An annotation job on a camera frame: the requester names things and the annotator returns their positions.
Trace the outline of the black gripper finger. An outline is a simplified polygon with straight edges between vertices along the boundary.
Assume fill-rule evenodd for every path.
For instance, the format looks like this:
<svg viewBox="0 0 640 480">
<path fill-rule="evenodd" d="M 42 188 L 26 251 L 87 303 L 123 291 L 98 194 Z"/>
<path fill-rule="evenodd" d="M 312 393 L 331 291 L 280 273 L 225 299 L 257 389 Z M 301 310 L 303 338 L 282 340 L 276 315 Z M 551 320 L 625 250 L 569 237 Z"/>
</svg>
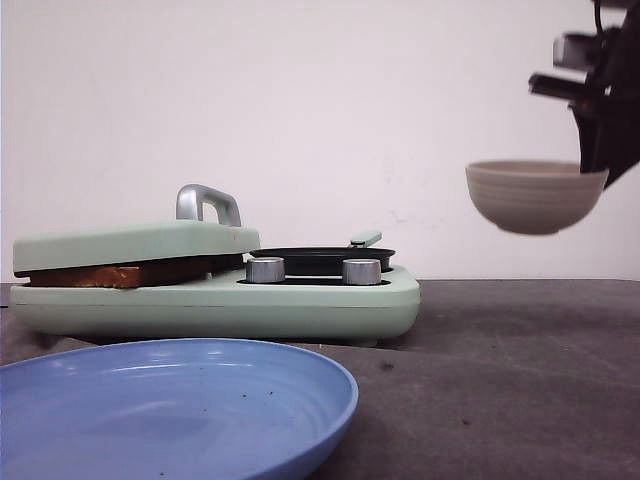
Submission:
<svg viewBox="0 0 640 480">
<path fill-rule="evenodd" d="M 607 190 L 627 171 L 639 163 L 640 153 L 638 149 L 618 149 L 607 150 L 603 154 L 605 168 L 608 170 L 608 177 L 604 185 Z"/>
<path fill-rule="evenodd" d="M 584 102 L 571 102 L 569 109 L 578 129 L 580 147 L 580 172 L 601 172 L 608 169 L 600 153 L 600 120 Z"/>
</svg>

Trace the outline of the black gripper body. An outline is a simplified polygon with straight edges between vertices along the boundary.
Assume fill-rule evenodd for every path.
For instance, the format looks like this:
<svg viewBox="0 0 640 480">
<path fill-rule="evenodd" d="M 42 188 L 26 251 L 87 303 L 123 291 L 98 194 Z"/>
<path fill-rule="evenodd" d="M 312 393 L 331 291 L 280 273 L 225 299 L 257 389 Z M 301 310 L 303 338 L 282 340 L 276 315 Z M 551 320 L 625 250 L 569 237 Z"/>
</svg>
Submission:
<svg viewBox="0 0 640 480">
<path fill-rule="evenodd" d="M 621 25 L 604 28 L 601 11 L 594 11 L 596 31 L 581 33 L 599 38 L 596 67 L 584 72 L 582 82 L 533 74 L 533 94 L 571 102 L 584 102 L 600 120 L 600 153 L 607 150 L 639 150 L 639 11 L 627 9 Z"/>
</svg>

